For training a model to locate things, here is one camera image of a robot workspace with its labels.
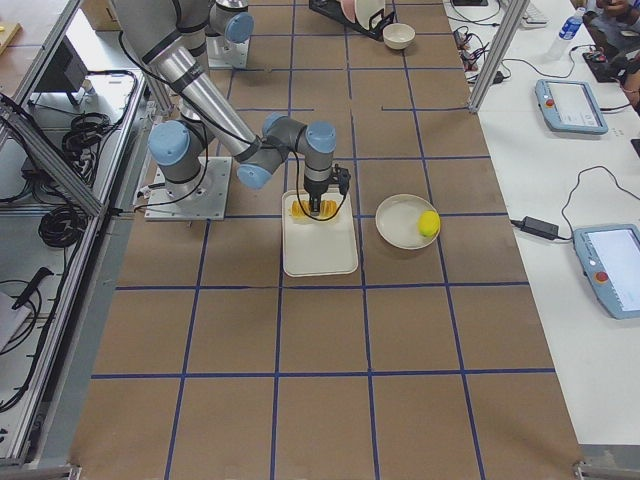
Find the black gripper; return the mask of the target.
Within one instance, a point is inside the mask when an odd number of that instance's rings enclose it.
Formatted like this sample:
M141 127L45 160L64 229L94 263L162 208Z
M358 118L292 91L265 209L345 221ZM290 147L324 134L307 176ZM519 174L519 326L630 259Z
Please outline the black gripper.
M309 194L309 213L311 216L319 216L321 212L321 198L327 192L330 185L329 179L312 180L304 178L304 190Z

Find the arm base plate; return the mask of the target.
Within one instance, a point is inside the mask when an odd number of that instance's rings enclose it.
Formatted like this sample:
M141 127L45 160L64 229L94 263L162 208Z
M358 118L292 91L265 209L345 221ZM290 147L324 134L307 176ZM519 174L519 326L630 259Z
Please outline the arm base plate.
M232 159L230 157L199 158L201 171L184 184L167 182L159 167L151 190L150 206L145 208L148 221L222 221L225 218Z
M222 36L208 36L207 56L211 69L245 69L250 41L233 43Z

